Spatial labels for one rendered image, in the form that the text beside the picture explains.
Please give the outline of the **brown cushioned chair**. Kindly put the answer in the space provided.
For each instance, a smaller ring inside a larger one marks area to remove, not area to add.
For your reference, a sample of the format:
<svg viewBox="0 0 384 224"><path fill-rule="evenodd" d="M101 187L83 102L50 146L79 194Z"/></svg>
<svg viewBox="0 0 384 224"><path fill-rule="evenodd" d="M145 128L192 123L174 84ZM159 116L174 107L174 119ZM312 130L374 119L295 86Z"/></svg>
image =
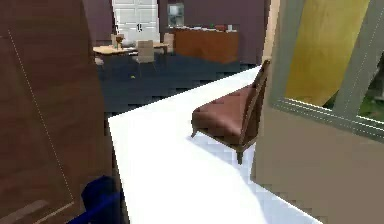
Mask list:
<svg viewBox="0 0 384 224"><path fill-rule="evenodd" d="M217 140L232 148L237 163L242 164L245 150L259 133L270 65L271 60L265 60L251 84L197 107L192 113L191 137L201 132Z"/></svg>

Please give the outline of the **brown wooden sideboard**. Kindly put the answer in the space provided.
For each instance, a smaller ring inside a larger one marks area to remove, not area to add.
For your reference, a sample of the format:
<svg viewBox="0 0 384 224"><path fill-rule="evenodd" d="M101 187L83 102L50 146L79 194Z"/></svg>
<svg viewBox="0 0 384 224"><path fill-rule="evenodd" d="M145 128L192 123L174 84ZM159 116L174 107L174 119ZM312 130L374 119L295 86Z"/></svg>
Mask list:
<svg viewBox="0 0 384 224"><path fill-rule="evenodd" d="M237 32L175 29L173 34L176 54L222 64L238 60Z"/></svg>

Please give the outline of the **beige dining chair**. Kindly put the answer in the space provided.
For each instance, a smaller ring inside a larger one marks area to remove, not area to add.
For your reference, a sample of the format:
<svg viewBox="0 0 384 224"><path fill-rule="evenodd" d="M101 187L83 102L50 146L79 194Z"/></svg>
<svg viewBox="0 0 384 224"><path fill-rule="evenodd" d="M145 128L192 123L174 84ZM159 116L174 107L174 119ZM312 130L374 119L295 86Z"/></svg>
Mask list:
<svg viewBox="0 0 384 224"><path fill-rule="evenodd" d="M152 40L146 41L138 41L137 42L137 57L136 62L138 63L138 71L139 74L141 72L142 64L151 64L153 68L155 68L155 55L154 55L154 47Z"/></svg>
<svg viewBox="0 0 384 224"><path fill-rule="evenodd" d="M167 52L174 52L174 35L172 33L165 33L163 42L167 45Z"/></svg>

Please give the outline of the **light wooden dining table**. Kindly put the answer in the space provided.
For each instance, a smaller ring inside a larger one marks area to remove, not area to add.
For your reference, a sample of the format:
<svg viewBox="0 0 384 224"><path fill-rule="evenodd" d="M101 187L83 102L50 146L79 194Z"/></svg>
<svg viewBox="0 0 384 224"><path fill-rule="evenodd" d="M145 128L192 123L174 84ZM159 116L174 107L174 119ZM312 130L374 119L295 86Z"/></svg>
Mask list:
<svg viewBox="0 0 384 224"><path fill-rule="evenodd" d="M167 53L167 45L161 42L153 42L154 49L162 49ZM118 55L118 54L128 54L130 56L137 56L137 43L135 47L119 48L116 49L113 45L108 46L98 46L93 48L93 52L101 55Z"/></svg>

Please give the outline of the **white panelled door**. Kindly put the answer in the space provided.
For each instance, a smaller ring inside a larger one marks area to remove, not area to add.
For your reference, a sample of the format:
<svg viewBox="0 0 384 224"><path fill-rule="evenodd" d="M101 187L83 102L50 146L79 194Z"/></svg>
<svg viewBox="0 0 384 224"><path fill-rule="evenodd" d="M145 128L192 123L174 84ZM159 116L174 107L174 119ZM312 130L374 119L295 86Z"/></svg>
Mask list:
<svg viewBox="0 0 384 224"><path fill-rule="evenodd" d="M160 41L157 0L112 0L112 7L116 31L124 35L124 45ZM138 32L137 24L142 24L142 32Z"/></svg>

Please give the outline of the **dark blue object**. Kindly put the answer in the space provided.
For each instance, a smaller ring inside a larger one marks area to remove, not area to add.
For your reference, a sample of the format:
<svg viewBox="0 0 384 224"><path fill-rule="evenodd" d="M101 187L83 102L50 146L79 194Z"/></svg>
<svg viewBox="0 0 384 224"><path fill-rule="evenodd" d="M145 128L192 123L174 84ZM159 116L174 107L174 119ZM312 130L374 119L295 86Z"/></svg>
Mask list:
<svg viewBox="0 0 384 224"><path fill-rule="evenodd" d="M121 207L123 194L112 177L103 175L89 182L81 197L85 211L66 224L126 224Z"/></svg>

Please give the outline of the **framed wall picture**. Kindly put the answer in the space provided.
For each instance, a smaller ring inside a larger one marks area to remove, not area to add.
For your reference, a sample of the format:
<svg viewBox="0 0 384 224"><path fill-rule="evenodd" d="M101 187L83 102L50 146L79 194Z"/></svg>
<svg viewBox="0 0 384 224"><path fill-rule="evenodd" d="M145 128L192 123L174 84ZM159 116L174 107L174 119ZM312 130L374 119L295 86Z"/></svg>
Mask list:
<svg viewBox="0 0 384 224"><path fill-rule="evenodd" d="M184 25L184 4L174 3L167 7L168 26L182 27Z"/></svg>

